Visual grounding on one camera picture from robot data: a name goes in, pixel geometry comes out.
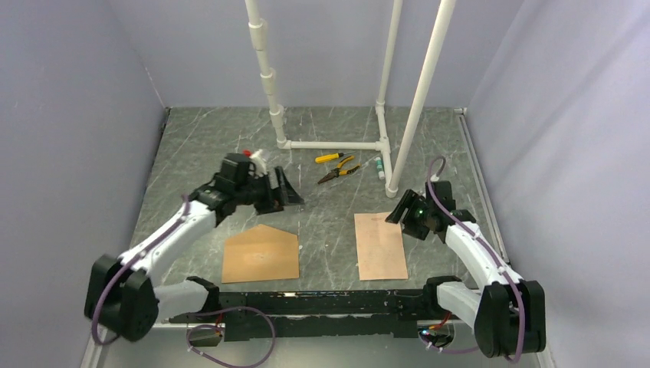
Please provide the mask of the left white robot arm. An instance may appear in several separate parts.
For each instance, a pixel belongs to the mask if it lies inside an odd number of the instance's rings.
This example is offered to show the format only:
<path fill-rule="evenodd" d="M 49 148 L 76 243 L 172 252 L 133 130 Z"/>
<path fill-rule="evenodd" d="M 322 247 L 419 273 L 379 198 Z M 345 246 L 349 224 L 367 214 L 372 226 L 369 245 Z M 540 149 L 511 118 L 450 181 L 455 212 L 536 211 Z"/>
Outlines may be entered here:
<path fill-rule="evenodd" d="M 220 311 L 219 288 L 200 277 L 162 286 L 162 274 L 190 245 L 217 228 L 239 206 L 251 205 L 259 215 L 281 212 L 304 199 L 288 182 L 282 167 L 274 169 L 277 186 L 254 163 L 223 166 L 212 179 L 184 197 L 178 212 L 146 240 L 117 257 L 103 255 L 90 272 L 84 314 L 91 321 L 95 344 L 105 346 L 100 328 L 115 338 L 135 342 L 161 320 L 190 314 L 202 322 Z"/>

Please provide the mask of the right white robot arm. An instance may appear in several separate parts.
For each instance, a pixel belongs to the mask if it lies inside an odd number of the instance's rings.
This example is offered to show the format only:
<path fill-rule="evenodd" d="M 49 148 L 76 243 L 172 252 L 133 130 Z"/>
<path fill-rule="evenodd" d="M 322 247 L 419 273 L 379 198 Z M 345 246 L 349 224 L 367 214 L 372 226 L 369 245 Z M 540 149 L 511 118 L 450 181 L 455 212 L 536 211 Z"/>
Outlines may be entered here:
<path fill-rule="evenodd" d="M 514 271 L 481 234 L 474 216 L 457 209 L 448 181 L 429 181 L 426 193 L 409 189 L 386 221 L 404 235 L 424 240 L 436 234 L 462 261 L 476 282 L 472 290 L 456 277 L 431 278 L 424 288 L 424 312 L 440 318 L 449 312 L 473 331 L 486 357 L 518 361 L 547 347 L 545 292 L 538 281 Z"/>

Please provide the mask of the tan paper letter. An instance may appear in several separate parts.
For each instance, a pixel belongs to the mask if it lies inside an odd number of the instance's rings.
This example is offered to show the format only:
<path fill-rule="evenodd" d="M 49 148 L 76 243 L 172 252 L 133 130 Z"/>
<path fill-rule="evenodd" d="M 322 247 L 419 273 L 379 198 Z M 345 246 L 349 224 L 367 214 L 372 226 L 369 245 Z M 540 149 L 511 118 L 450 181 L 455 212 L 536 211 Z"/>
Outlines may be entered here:
<path fill-rule="evenodd" d="M 388 212 L 354 215 L 356 253 L 361 281 L 409 278 L 402 229 L 386 222 Z"/>

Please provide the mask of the brown paper envelope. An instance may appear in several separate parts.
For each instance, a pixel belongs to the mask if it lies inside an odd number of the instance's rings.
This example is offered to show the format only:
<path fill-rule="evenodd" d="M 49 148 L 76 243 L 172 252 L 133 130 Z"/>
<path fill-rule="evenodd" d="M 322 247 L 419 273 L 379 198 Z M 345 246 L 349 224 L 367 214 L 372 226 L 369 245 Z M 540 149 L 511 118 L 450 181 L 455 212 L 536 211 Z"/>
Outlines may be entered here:
<path fill-rule="evenodd" d="M 222 283 L 297 279 L 300 276 L 298 236 L 256 225 L 227 238 L 222 259 Z"/>

